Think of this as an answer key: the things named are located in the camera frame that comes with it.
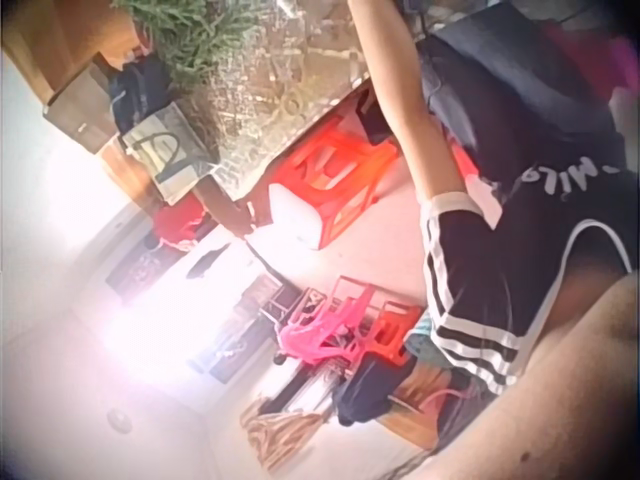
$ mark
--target person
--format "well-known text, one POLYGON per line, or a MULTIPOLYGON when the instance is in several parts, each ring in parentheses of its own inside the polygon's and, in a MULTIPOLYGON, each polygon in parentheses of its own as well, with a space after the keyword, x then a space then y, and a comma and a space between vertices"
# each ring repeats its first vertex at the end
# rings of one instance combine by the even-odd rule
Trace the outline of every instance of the person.
MULTIPOLYGON (((587 472, 596 458, 582 465, 578 458, 591 448, 587 433, 603 428, 608 411, 633 417, 637 391, 638 177, 624 167, 612 135, 602 133, 608 118, 562 124, 570 115, 556 110, 545 117, 535 110, 542 99, 524 105, 505 89, 504 111, 517 116, 470 127, 470 137, 489 131, 497 141, 479 149, 495 158, 472 155, 480 175, 500 190, 502 215, 492 229, 429 109, 451 91, 438 72, 446 70, 451 48, 427 39, 418 50, 392 0, 349 0, 349 6, 421 205, 431 339, 498 397, 420 478, 592 478, 587 472), (443 56, 430 57, 434 52, 443 56), (533 128, 515 123, 519 116, 533 128), (573 134, 562 130, 572 127, 573 134), (504 155, 509 145, 516 158, 504 155), (625 365, 616 378, 614 367, 625 365), (589 423, 579 415, 601 417, 589 423), (568 438, 574 445, 565 445, 568 438)), ((483 72, 487 84, 496 84, 483 72)), ((474 95, 489 115, 499 109, 491 93, 474 95)), ((634 428, 617 415, 603 430, 608 448, 624 427, 634 428)))
POLYGON ((215 225, 198 198, 187 193, 175 205, 164 205, 154 213, 153 229, 145 238, 145 245, 153 250, 166 244, 189 252, 215 225))

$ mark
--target dark fabric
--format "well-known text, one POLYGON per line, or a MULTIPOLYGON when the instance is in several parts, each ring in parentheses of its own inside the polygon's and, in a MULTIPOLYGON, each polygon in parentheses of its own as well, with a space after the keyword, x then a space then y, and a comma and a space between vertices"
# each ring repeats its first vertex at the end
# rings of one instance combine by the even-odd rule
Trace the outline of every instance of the dark fabric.
POLYGON ((171 102, 171 77, 160 58, 147 55, 123 65, 109 81, 113 117, 121 134, 171 102))
POLYGON ((602 135, 613 121, 579 69, 533 21, 500 3, 435 33, 508 85, 561 132, 602 135))
POLYGON ((362 124, 362 128, 364 128, 369 143, 371 145, 379 145, 387 140, 392 135, 392 132, 377 101, 373 102, 366 112, 362 110, 368 96, 369 93, 367 92, 358 100, 356 115, 362 124))
MULTIPOLYGON (((474 380, 467 372, 455 369, 451 372, 448 388, 462 392, 469 388, 472 381, 474 380)), ((474 388, 477 388, 477 394, 472 398, 462 399, 447 395, 438 415, 438 443, 431 452, 432 455, 451 444, 496 398, 482 383, 476 382, 474 388)))
MULTIPOLYGON (((483 28, 477 31, 486 33, 490 26, 483 28)), ((495 38, 510 45, 506 34, 495 38)), ((477 35, 475 41, 481 40, 477 35)), ((624 258, 625 270, 638 268, 638 176, 626 169, 622 137, 608 121, 584 123, 582 132, 563 131, 565 117, 554 117, 555 109, 547 108, 556 96, 550 88, 536 90, 538 80, 527 80, 545 74, 507 68, 521 64, 524 50, 498 49, 497 55, 504 55, 492 68, 504 64, 502 73, 515 72, 506 82, 440 38, 419 44, 429 107, 494 185, 503 205, 492 230, 470 198, 433 199, 422 225, 430 314, 437 326, 431 338, 455 366, 482 378, 493 393, 516 380, 537 335, 532 326, 548 315, 545 299, 555 295, 554 285, 583 230, 606 233, 604 243, 588 242, 592 248, 583 255, 606 258, 610 249, 605 252, 602 245, 615 245, 612 266, 624 258), (520 94, 531 102, 535 92, 541 100, 533 108, 520 94)), ((539 54, 532 55, 535 63, 539 54)), ((566 86, 558 81, 557 88, 566 86)), ((579 86, 577 92, 564 102, 567 109, 590 105, 590 94, 579 86)))
POLYGON ((375 353, 366 353, 353 377, 333 392, 341 425, 374 420, 391 410, 389 396, 404 382, 414 367, 411 358, 398 367, 375 353))

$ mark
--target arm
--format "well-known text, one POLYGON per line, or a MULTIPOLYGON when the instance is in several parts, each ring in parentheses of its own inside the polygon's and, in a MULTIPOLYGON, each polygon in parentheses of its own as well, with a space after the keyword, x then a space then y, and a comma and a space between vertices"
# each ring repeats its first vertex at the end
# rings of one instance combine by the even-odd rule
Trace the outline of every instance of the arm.
POLYGON ((418 478, 613 478, 604 470, 637 428, 637 273, 615 283, 418 478))
POLYGON ((349 0, 382 112, 407 159, 421 203, 465 192, 449 145, 422 95, 418 52, 392 0, 349 0))
POLYGON ((237 237, 253 232, 249 209, 238 208, 211 175, 202 177, 193 187, 193 193, 209 215, 237 237))

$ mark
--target red object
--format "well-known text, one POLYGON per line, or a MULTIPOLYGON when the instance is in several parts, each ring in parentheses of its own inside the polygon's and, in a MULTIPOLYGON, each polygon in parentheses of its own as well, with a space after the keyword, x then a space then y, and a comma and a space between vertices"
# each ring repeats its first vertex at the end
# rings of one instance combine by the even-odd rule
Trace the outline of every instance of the red object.
POLYGON ((453 138, 449 139, 449 145, 451 147, 453 158, 458 164, 458 169, 460 170, 462 178, 467 178, 468 175, 478 175, 478 168, 473 163, 465 149, 462 148, 453 138))
POLYGON ((404 337, 418 323, 423 310, 421 307, 385 302, 367 335, 365 350, 376 353, 399 367, 403 366, 411 358, 411 354, 404 348, 404 337))
POLYGON ((165 206, 153 216, 153 233, 170 244, 195 240, 195 227, 202 223, 205 210, 193 193, 187 193, 175 205, 165 206))
POLYGON ((565 31, 555 22, 545 22, 543 30, 602 100, 608 102, 615 87, 638 92, 638 57, 625 39, 597 30, 565 31))
POLYGON ((375 202, 376 187, 398 158, 390 142, 373 146, 340 130, 342 120, 332 117, 306 140, 285 160, 269 186, 274 223, 286 225, 318 250, 375 202))
POLYGON ((281 350, 311 365, 332 357, 342 357, 352 365, 357 363, 364 354, 366 343, 359 331, 359 326, 374 293, 375 287, 371 284, 339 277, 331 295, 325 300, 311 323, 302 325, 304 315, 301 309, 293 313, 289 323, 278 333, 281 350), (332 311, 333 299, 336 298, 336 291, 341 282, 357 285, 362 288, 362 292, 357 298, 345 298, 340 306, 332 311), (355 336, 355 339, 344 347, 331 344, 332 337, 339 335, 340 327, 345 331, 349 329, 355 336))

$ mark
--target orange plastic stool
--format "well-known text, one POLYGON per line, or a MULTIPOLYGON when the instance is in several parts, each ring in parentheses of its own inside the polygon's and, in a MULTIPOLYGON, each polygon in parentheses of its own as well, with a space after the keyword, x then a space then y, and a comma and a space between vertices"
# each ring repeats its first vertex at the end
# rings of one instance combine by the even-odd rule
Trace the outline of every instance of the orange plastic stool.
POLYGON ((398 149, 377 146, 338 128, 334 116, 285 160, 269 186, 271 214, 309 247, 320 250, 372 203, 398 149))
POLYGON ((411 358, 404 348, 404 337, 415 327, 424 308, 387 301, 367 335, 367 352, 377 353, 391 363, 403 366, 411 358), (389 307, 402 312, 389 310, 389 307))

